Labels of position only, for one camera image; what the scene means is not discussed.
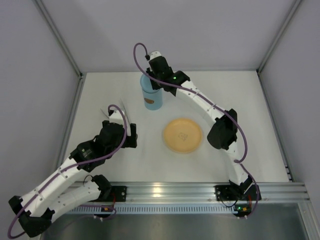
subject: blue cup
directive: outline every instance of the blue cup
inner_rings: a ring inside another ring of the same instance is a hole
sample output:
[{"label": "blue cup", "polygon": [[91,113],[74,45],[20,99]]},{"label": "blue cup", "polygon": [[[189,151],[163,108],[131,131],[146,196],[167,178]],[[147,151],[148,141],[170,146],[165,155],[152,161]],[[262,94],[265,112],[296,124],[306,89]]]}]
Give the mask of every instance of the blue cup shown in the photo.
[{"label": "blue cup", "polygon": [[162,89],[153,90],[151,80],[144,74],[140,78],[144,105],[149,110],[158,110],[162,107]]}]

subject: cable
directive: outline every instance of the cable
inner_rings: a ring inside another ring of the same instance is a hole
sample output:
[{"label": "cable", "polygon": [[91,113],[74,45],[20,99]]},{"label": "cable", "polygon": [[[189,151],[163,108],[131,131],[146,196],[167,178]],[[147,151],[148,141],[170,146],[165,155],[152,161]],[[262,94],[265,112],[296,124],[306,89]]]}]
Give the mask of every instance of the cable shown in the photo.
[{"label": "cable", "polygon": [[219,196],[219,199],[220,199],[220,201],[222,202],[222,204],[223,204],[226,208],[232,208],[232,207],[234,207],[234,206],[237,204],[237,202],[238,202],[238,199],[237,199],[237,200],[234,202],[234,204],[228,206],[228,205],[226,205],[226,204],[224,203],[224,201],[222,201],[222,199],[221,199],[220,196]]},{"label": "cable", "polygon": [[[65,167],[64,169],[61,170],[61,173],[63,172],[66,172],[67,170],[71,169],[71,168],[74,168],[74,167],[77,167],[77,166],[81,166],[81,165],[85,165],[85,164],[91,164],[91,163],[94,163],[94,162],[97,162],[97,161],[101,161],[101,160],[105,160],[109,157],[111,157],[113,154],[115,154],[122,146],[123,144],[125,143],[126,141],[126,137],[127,137],[127,122],[126,122],[126,118],[125,118],[125,115],[123,114],[123,112],[121,111],[121,109],[117,106],[117,105],[114,105],[114,104],[111,104],[109,105],[108,109],[110,108],[116,108],[119,113],[121,114],[121,117],[123,119],[123,123],[124,123],[124,134],[123,134],[123,138],[122,138],[122,141],[121,143],[119,144],[119,146],[114,150],[112,151],[111,153],[105,155],[105,156],[101,156],[101,157],[98,157],[98,158],[95,158],[95,159],[91,159],[91,160],[87,160],[87,161],[83,161],[83,162],[79,162],[79,163],[75,163],[75,164],[72,164],[70,166],[67,166]],[[55,180],[58,176],[60,175],[60,173],[57,173],[55,174],[52,178],[49,179],[49,181],[47,181],[42,188],[40,188],[40,190],[38,191],[38,193],[40,194],[44,189],[46,189],[46,187],[49,186],[50,183],[52,183],[53,180]],[[9,239],[17,239],[19,237],[21,237],[23,234],[25,234],[25,232],[22,232],[16,236],[12,236],[11,235],[11,231],[12,231],[12,228],[14,227],[16,221],[18,220],[18,218],[20,217],[20,215],[24,212],[24,210],[36,199],[38,195],[34,195],[21,209],[20,211],[15,215],[15,217],[13,218],[9,228],[8,228],[8,232],[7,232],[7,237]]]},{"label": "cable", "polygon": [[116,195],[114,193],[111,194],[113,196],[112,207],[115,207],[116,204]]},{"label": "cable", "polygon": [[82,185],[85,185],[85,181],[86,181],[87,177],[91,177],[91,180],[94,178],[92,175],[88,174],[88,175],[85,176],[85,178],[83,179]]},{"label": "cable", "polygon": [[249,206],[251,208],[252,207],[252,200],[251,200],[251,195],[250,194],[248,195],[248,199],[249,199]]},{"label": "cable", "polygon": [[[137,60],[137,55],[136,55],[136,49],[137,49],[137,46],[142,46],[144,48],[144,51],[145,51],[145,55],[147,56],[148,55],[148,50],[147,50],[147,47],[141,43],[141,42],[138,42],[134,45],[133,47],[133,59],[134,59],[134,62],[135,62],[135,65],[137,66],[137,68],[144,74],[146,75],[149,79],[155,81],[156,83],[159,83],[159,84],[162,84],[162,85],[166,85],[166,86],[170,86],[170,87],[174,87],[174,88],[177,88],[177,89],[182,89],[182,90],[185,90],[187,92],[190,92],[192,94],[197,94],[196,91],[194,90],[191,90],[191,89],[188,89],[186,87],[183,87],[183,86],[179,86],[179,85],[175,85],[175,84],[172,84],[172,83],[167,83],[167,82],[164,82],[164,81],[161,81],[161,80],[158,80],[152,76],[150,76],[149,74],[146,73],[146,71],[144,71],[142,69],[142,67],[139,65],[138,63],[138,60]],[[202,94],[198,93],[197,94],[200,98],[202,98],[205,102],[207,102],[209,105],[214,105],[209,99],[207,99],[205,96],[203,96]],[[235,159],[234,162],[237,163],[237,164],[240,164],[240,166],[242,167],[242,169],[252,178],[252,181],[254,182],[255,184],[255,189],[256,189],[256,201],[255,201],[255,204],[254,204],[254,207],[251,211],[251,213],[249,215],[251,215],[257,205],[258,205],[258,201],[259,201],[259,187],[257,185],[257,182],[256,180],[254,179],[254,177],[248,172],[248,170],[242,165],[242,162],[245,160],[246,156],[247,156],[247,153],[248,153],[248,143],[247,143],[247,138],[245,136],[245,133],[244,131],[242,130],[242,128],[239,126],[239,124],[237,123],[237,121],[232,117],[230,116],[230,114],[228,114],[226,111],[224,111],[223,109],[221,109],[220,107],[218,107],[217,105],[214,105],[214,108],[217,109],[218,111],[220,111],[221,113],[223,113],[224,115],[226,115],[233,123],[234,125],[239,129],[239,132],[241,133],[242,135],[242,138],[243,138],[243,142],[244,142],[244,153],[243,153],[243,156],[240,160],[238,159]]]}]

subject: metal frame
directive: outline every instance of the metal frame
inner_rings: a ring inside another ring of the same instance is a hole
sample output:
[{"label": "metal frame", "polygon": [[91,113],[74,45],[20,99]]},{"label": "metal frame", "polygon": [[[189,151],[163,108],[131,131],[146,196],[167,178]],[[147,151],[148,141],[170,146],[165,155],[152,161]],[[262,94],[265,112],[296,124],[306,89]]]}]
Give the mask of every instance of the metal frame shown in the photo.
[{"label": "metal frame", "polygon": [[[70,62],[75,73],[79,77],[79,83],[74,96],[72,108],[68,117],[68,122],[63,136],[63,141],[59,149],[59,156],[56,167],[59,166],[66,154],[66,149],[74,118],[77,112],[77,107],[80,101],[80,96],[85,82],[85,76],[80,71],[77,63],[75,62],[72,54],[70,53],[67,45],[65,44],[61,34],[59,33],[53,19],[47,11],[42,0],[32,0],[38,9],[39,13],[47,23],[50,31],[52,32],[57,43],[61,47],[62,52]],[[264,89],[264,85],[260,78],[260,73],[264,69],[266,63],[270,59],[272,53],[276,49],[279,41],[283,37],[292,21],[297,10],[301,6],[303,0],[295,0],[292,4],[288,14],[285,16],[284,21],[279,28],[276,36],[274,37],[272,44],[263,57],[257,74],[259,76],[261,88],[267,103],[271,121],[276,133],[279,148],[281,150],[284,165],[287,168],[289,180],[291,180],[290,163],[287,161],[286,150],[283,145],[283,141],[279,134],[279,128],[272,109],[270,108],[268,95]],[[81,182],[76,182],[70,189],[76,188],[81,185]],[[199,214],[199,213],[230,213],[230,209],[221,206],[216,201],[215,185],[221,185],[223,183],[161,183],[161,182],[113,182],[113,185],[125,185],[127,186],[127,201],[124,203],[117,203],[116,209],[119,214]],[[259,183],[262,200],[259,204],[268,203],[298,203],[301,218],[305,225],[308,237],[310,239],[320,239],[320,228],[315,216],[315,212],[311,205],[307,189],[303,183],[289,182],[289,183]],[[70,212],[71,214],[91,214],[100,213],[99,208],[76,208]]]},{"label": "metal frame", "polygon": [[264,67],[266,66],[269,58],[271,57],[272,53],[274,52],[274,50],[276,49],[279,41],[282,39],[282,37],[284,36],[289,24],[291,23],[293,17],[296,15],[299,7],[301,6],[302,2],[304,0],[295,0],[294,3],[292,4],[290,10],[288,11],[288,14],[285,16],[283,23],[281,24],[281,27],[279,29],[279,31],[277,32],[277,34],[275,35],[272,44],[270,45],[268,51],[266,52],[266,54],[264,55],[262,62],[260,63],[258,69],[257,69],[257,73],[258,75],[263,71]]},{"label": "metal frame", "polygon": [[70,53],[64,39],[62,38],[61,34],[58,31],[58,28],[56,27],[55,22],[53,21],[52,17],[50,16],[48,10],[46,9],[46,6],[44,5],[44,3],[42,2],[42,0],[32,0],[32,2],[34,3],[36,9],[38,9],[40,15],[43,17],[44,21],[46,22],[46,24],[48,25],[50,31],[53,34],[53,37],[55,38],[56,42],[59,44],[62,52],[64,53],[65,57],[68,59],[68,61],[70,62],[73,70],[75,71],[75,73],[78,75],[79,78],[82,77],[82,73],[74,59],[74,57],[72,56],[72,54]]},{"label": "metal frame", "polygon": [[75,95],[73,98],[73,102],[72,102],[72,106],[71,106],[71,110],[68,116],[68,120],[67,120],[67,124],[66,124],[66,128],[64,131],[64,135],[63,135],[63,140],[60,146],[60,150],[59,150],[59,155],[58,155],[58,159],[57,159],[57,163],[54,166],[54,170],[56,170],[58,168],[58,166],[60,166],[63,161],[65,160],[65,155],[66,155],[66,150],[67,150],[67,146],[68,146],[68,142],[69,142],[69,138],[71,135],[71,131],[72,131],[72,127],[74,125],[74,120],[75,120],[75,116],[77,113],[77,109],[78,109],[78,105],[79,105],[79,101],[80,101],[80,97],[81,97],[81,93],[85,84],[85,80],[86,80],[87,74],[85,73],[79,80],[78,85],[76,87],[76,91],[75,91]]}]

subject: black joint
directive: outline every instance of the black joint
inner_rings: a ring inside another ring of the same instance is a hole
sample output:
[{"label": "black joint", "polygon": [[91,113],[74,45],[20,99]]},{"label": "black joint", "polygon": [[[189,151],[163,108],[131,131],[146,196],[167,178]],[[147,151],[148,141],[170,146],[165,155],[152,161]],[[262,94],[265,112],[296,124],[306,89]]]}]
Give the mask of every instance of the black joint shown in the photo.
[{"label": "black joint", "polygon": [[109,116],[111,116],[115,111],[114,110],[108,110]]},{"label": "black joint", "polygon": [[[102,129],[99,135],[93,140],[80,143],[76,149],[70,153],[69,158],[73,158],[77,163],[97,159],[114,151],[124,137],[125,129],[117,123],[110,123],[108,120],[102,122]],[[104,164],[106,159],[79,165],[77,168],[90,173],[96,167]]]},{"label": "black joint", "polygon": [[[157,80],[162,82],[173,84],[176,86],[181,86],[184,82],[190,81],[190,78],[182,71],[174,72],[172,68],[168,65],[167,60],[163,56],[158,56],[149,61],[149,65],[152,69],[152,74],[150,69],[147,69],[147,73]],[[152,88],[154,90],[159,89],[159,86],[163,88],[166,92],[172,93],[176,96],[177,87],[168,86],[161,83],[153,83],[151,81]]]},{"label": "black joint", "polygon": [[126,136],[125,142],[121,148],[133,148],[135,149],[138,145],[138,134],[137,134],[137,125],[134,123],[130,124],[131,136]]},{"label": "black joint", "polygon": [[112,186],[111,191],[107,198],[98,198],[94,202],[110,202],[124,203],[127,200],[127,187],[126,186]]},{"label": "black joint", "polygon": [[[22,209],[22,198],[19,196],[13,196],[9,200],[9,205],[12,208],[13,212],[17,215],[20,210]],[[49,208],[46,209],[44,214],[40,217],[30,216],[30,211],[26,212],[23,211],[19,216],[19,223],[25,233],[30,237],[34,238],[44,231],[46,231],[51,225],[51,219],[53,214],[55,213],[54,210],[50,210]]]},{"label": "black joint", "polygon": [[235,204],[234,210],[236,213],[233,215],[237,217],[245,217],[251,213],[251,204],[249,204],[249,201],[260,201],[261,194],[260,190],[257,195],[256,186],[252,181],[252,178],[248,176],[248,178],[242,182],[240,185],[237,185],[231,181],[229,181],[230,184],[228,185],[216,185],[214,187],[215,193],[216,193],[216,200],[218,202],[226,202],[226,201],[246,201],[248,203],[244,204]]},{"label": "black joint", "polygon": [[111,192],[111,184],[103,175],[96,175],[92,178],[92,182],[98,185],[98,189],[101,191],[98,200],[106,200]]},{"label": "black joint", "polygon": [[[236,122],[238,121],[237,112],[233,109],[226,111]],[[229,146],[237,141],[237,126],[226,115],[215,119],[207,140],[215,149],[228,150]]]},{"label": "black joint", "polygon": [[[153,77],[156,79],[156,76],[154,75],[154,73],[150,70],[150,67],[148,67],[146,69],[146,73],[150,76],[150,77]],[[160,86],[156,81],[150,79],[150,82],[151,82],[151,86],[152,86],[152,89],[153,90],[158,90],[158,89],[161,89],[162,86]]]}]

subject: round plate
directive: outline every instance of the round plate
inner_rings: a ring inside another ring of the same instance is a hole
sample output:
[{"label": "round plate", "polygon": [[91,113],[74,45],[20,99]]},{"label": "round plate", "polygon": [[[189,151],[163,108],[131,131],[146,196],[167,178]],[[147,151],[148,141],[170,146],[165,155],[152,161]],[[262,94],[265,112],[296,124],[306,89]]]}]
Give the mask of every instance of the round plate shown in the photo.
[{"label": "round plate", "polygon": [[165,127],[163,138],[172,151],[187,154],[199,147],[202,141],[202,130],[191,119],[177,118]]}]

